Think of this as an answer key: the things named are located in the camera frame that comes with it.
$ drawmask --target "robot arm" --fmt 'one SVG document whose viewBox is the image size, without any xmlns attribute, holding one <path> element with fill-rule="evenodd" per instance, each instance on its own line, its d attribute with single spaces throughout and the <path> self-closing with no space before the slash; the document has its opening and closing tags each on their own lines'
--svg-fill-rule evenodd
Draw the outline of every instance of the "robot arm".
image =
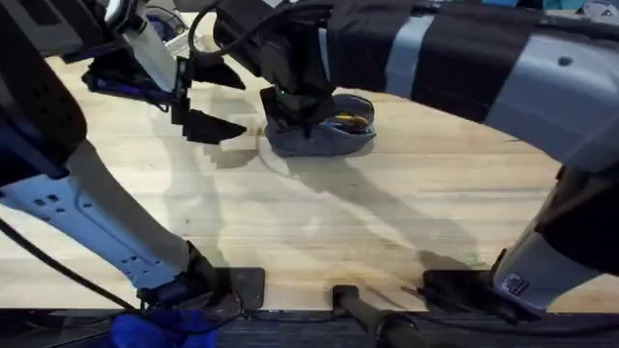
<svg viewBox="0 0 619 348">
<path fill-rule="evenodd" d="M 216 43 L 227 46 L 278 9 L 224 1 Z M 617 27 L 584 18 L 481 4 L 346 1 L 327 15 L 290 16 L 230 55 L 275 85 L 279 93 L 262 95 L 265 111 L 273 116 L 266 105 L 277 105 L 289 127 L 311 130 L 336 87 L 357 88 L 487 125 L 564 163 L 546 205 L 492 271 L 424 275 L 430 301 L 516 322 L 591 278 L 619 275 L 610 227 L 618 196 L 617 44 Z"/>
<path fill-rule="evenodd" d="M 45 221 L 98 254 L 149 305 L 224 296 L 229 288 L 221 285 L 227 281 L 222 275 L 230 270 L 218 273 L 191 243 L 163 228 L 119 185 L 86 139 L 77 102 L 42 56 L 59 54 L 75 61 L 118 54 L 124 58 L 116 62 L 119 70 L 123 64 L 138 67 L 136 73 L 152 79 L 153 90 L 173 95 L 170 77 L 176 83 L 177 63 L 140 14 L 143 4 L 112 1 L 103 22 L 96 2 L 33 3 L 3 1 L 0 6 L 12 50 L 0 57 L 0 204 Z M 134 8 L 114 12 L 114 4 Z M 61 36 L 49 37 L 45 28 Z M 255 271 L 263 279 L 264 272 Z M 255 290 L 252 297 L 261 302 L 262 286 L 256 283 Z"/>
</svg>

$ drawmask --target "cable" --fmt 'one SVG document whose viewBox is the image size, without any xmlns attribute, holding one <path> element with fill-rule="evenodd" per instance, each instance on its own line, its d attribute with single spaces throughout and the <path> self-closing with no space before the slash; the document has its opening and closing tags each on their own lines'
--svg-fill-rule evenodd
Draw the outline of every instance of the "cable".
<svg viewBox="0 0 619 348">
<path fill-rule="evenodd" d="M 165 12 L 165 13 L 167 13 L 167 14 L 169 14 L 169 15 L 172 15 L 172 18 L 170 18 L 170 19 L 168 19 L 168 20 L 166 20 L 166 21 L 165 21 L 166 23 L 167 23 L 167 22 L 169 22 L 170 20 L 172 20 L 172 19 L 176 18 L 176 19 L 178 19 L 178 20 L 181 22 L 181 24 L 183 24 L 183 27 L 184 27 L 185 29 L 187 29 L 187 24 L 185 24 L 185 22 L 183 21 L 183 18 L 181 18 L 179 15 L 175 14 L 174 12 L 172 12 L 172 11 L 168 10 L 168 9 L 167 9 L 167 8 L 165 8 L 165 7 L 162 7 L 162 6 L 157 6 L 157 5 L 149 5 L 149 6 L 147 6 L 147 7 L 146 7 L 146 9 L 158 9 L 158 10 L 162 10 L 163 12 Z"/>
<path fill-rule="evenodd" d="M 47 266 L 54 269 L 56 272 L 62 274 L 63 276 L 68 277 L 72 281 L 90 289 L 91 291 L 96 292 L 97 294 L 105 297 L 106 299 L 114 302 L 115 304 L 121 306 L 124 309 L 135 309 L 131 304 L 126 302 L 125 300 L 119 298 L 118 296 L 110 293 L 109 291 L 103 289 L 101 286 L 93 283 L 92 281 L 86 279 L 85 277 L 75 273 L 74 271 L 67 268 L 65 265 L 56 261 L 51 256 L 47 255 L 44 251 L 30 243 L 27 239 L 21 236 L 17 231 L 15 231 L 5 220 L 0 218 L 0 230 L 4 233 L 9 239 L 13 242 L 17 243 L 20 247 L 23 247 L 26 251 L 28 251 L 31 255 L 38 258 L 41 262 L 45 263 Z"/>
<path fill-rule="evenodd" d="M 420 320 L 430 322 L 434 325 L 442 326 L 450 329 L 465 330 L 474 333 L 481 334 L 502 334 L 502 335 L 514 335 L 514 336 L 526 336 L 526 337 L 542 337 L 542 338 L 574 338 L 574 337 L 586 337 L 596 334 L 608 334 L 611 332 L 619 331 L 619 323 L 596 325 L 591 327 L 580 328 L 576 330 L 565 331 L 536 331 L 536 330 L 516 330 L 516 329 L 500 329 L 491 327 L 477 327 L 462 325 L 456 323 L 448 323 L 440 319 L 434 319 L 424 314 L 416 312 L 407 312 L 406 316 L 412 316 Z"/>
<path fill-rule="evenodd" d="M 325 319 L 279 319 L 279 318 L 262 318 L 255 313 L 255 311 L 250 312 L 247 317 L 249 320 L 254 320 L 257 322 L 266 322 L 266 323 L 282 323 L 282 324 L 326 324 L 334 322 L 340 319 L 339 315 L 335 315 L 331 312 L 331 316 Z"/>
<path fill-rule="evenodd" d="M 330 1 L 305 1 L 303 3 L 295 3 L 292 5 L 284 5 L 282 7 L 276 8 L 271 14 L 262 18 L 256 25 L 254 25 L 250 30 L 246 31 L 237 38 L 234 42 L 222 47 L 220 50 L 205 52 L 199 50 L 194 43 L 195 30 L 197 29 L 198 24 L 202 20 L 202 18 L 211 12 L 213 9 L 217 7 L 219 3 L 224 0 L 213 0 L 210 4 L 206 5 L 195 17 L 190 26 L 190 32 L 188 34 L 188 44 L 191 52 L 195 54 L 204 54 L 212 58 L 222 57 L 235 49 L 237 49 L 240 45 L 244 44 L 247 40 L 249 40 L 253 35 L 255 35 L 258 31 L 264 29 L 265 27 L 274 24 L 278 20 L 283 19 L 287 15 L 293 15 L 299 12 L 306 11 L 315 11 L 315 10 L 324 10 L 324 13 L 320 13 L 321 15 L 327 15 L 328 12 L 333 8 L 333 3 Z"/>
<path fill-rule="evenodd" d="M 240 317 L 245 317 L 248 320 L 253 319 L 253 320 L 262 321 L 262 322 L 278 322 L 278 323 L 289 323 L 289 324 L 324 324 L 324 323 L 328 323 L 328 322 L 339 319 L 339 316 L 333 314 L 333 312 L 330 318 L 319 319 L 319 320 L 261 318 L 259 315 L 256 315 L 254 312 L 246 311 L 243 306 L 243 299 L 236 292 L 233 292 L 232 294 L 238 303 L 239 311 L 236 314 L 226 319 L 223 319 L 219 323 L 215 324 L 213 327 L 207 330 L 203 330 L 203 331 L 186 331 L 186 330 L 180 330 L 176 328 L 165 327 L 157 323 L 153 319 L 149 318 L 141 311 L 137 310 L 131 304 L 125 302 L 124 300 L 120 299 L 114 294 L 101 288 L 99 285 L 93 283 L 92 281 L 84 278 L 81 275 L 78 275 L 74 271 L 62 265 L 60 262 L 56 261 L 51 256 L 47 255 L 42 250 L 40 250 L 38 247 L 34 246 L 32 243 L 26 240 L 17 231 L 15 231 L 5 220 L 1 218 L 0 218 L 0 230 L 7 237 L 9 237 L 9 239 L 17 243 L 20 247 L 23 247 L 30 254 L 32 254 L 39 260 L 41 260 L 43 263 L 45 263 L 47 266 L 51 267 L 58 273 L 70 278 L 71 280 L 79 283 L 80 285 L 107 298 L 108 300 L 118 304 L 119 306 L 127 310 L 127 311 L 123 311 L 118 314 L 111 315 L 103 319 L 102 321 L 115 318 L 116 316 L 119 316 L 119 315 L 135 315 L 153 325 L 156 325 L 157 327 L 163 330 L 175 332 L 177 334 L 195 335 L 195 334 L 210 334 L 216 330 L 223 328 L 224 326 L 228 325 L 229 323 L 231 323 L 232 321 Z M 428 316 L 425 316 L 424 314 L 415 313 L 415 312 L 402 313 L 401 315 L 398 315 L 398 319 L 402 319 L 406 317 L 415 317 L 417 319 L 430 322 L 434 325 L 439 325 L 439 326 L 450 328 L 450 329 L 459 329 L 459 330 L 465 330 L 469 332 L 482 333 L 482 334 L 503 334 L 503 335 L 530 336 L 530 337 L 546 337 L 546 338 L 570 338 L 570 337 L 591 336 L 591 335 L 596 335 L 596 334 L 607 334 L 607 333 L 619 331 L 619 323 L 596 325 L 596 326 L 585 327 L 585 328 L 570 330 L 570 331 L 533 331 L 533 330 L 514 330 L 514 329 L 500 329 L 500 328 L 491 328 L 491 327 L 477 327 L 477 326 L 468 326 L 468 325 L 462 325 L 462 324 L 456 324 L 456 323 L 448 323 L 440 319 L 430 318 Z M 408 319 L 410 319 L 409 323 L 415 328 L 417 328 L 413 319 L 412 318 L 408 318 Z"/>
</svg>

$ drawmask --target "screw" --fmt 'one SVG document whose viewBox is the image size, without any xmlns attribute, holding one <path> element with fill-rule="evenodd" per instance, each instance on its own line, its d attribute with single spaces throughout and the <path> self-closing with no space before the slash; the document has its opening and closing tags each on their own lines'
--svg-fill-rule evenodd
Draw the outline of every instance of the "screw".
<svg viewBox="0 0 619 348">
<path fill-rule="evenodd" d="M 574 62 L 574 59 L 570 57 L 559 57 L 559 59 L 557 60 L 557 63 L 559 63 L 559 66 L 561 67 L 567 67 L 573 62 Z"/>
</svg>

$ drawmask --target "wooden table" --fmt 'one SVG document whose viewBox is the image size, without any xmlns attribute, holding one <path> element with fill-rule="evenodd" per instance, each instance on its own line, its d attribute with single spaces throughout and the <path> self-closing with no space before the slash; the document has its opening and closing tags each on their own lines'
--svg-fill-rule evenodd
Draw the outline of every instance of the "wooden table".
<svg viewBox="0 0 619 348">
<path fill-rule="evenodd" d="M 169 115 L 89 93 L 86 63 L 50 65 L 79 101 L 105 164 L 164 226 L 217 266 L 267 271 L 265 308 L 325 309 L 334 284 L 354 283 L 381 307 L 424 309 L 402 291 L 426 269 L 488 269 L 534 216 L 558 163 L 515 139 L 416 103 L 374 102 L 378 136 L 353 156 L 281 159 L 263 136 L 258 91 L 194 84 L 193 107 L 249 131 L 220 147 L 187 142 Z M 114 268 L 42 222 L 0 216 L 82 275 L 136 304 Z M 0 306 L 113 307 L 6 238 Z M 619 279 L 602 276 L 564 296 L 557 311 L 619 311 Z"/>
</svg>

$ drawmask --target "black fabric cover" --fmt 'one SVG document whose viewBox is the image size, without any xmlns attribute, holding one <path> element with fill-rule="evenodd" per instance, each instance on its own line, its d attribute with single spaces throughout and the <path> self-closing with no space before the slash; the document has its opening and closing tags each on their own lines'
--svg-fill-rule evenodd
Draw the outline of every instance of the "black fabric cover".
<svg viewBox="0 0 619 348">
<path fill-rule="evenodd" d="M 411 99 L 482 123 L 542 13 L 446 3 L 426 31 Z"/>
<path fill-rule="evenodd" d="M 385 66 L 410 0 L 336 1 L 327 28 L 331 82 L 367 91 L 385 90 Z"/>
</svg>

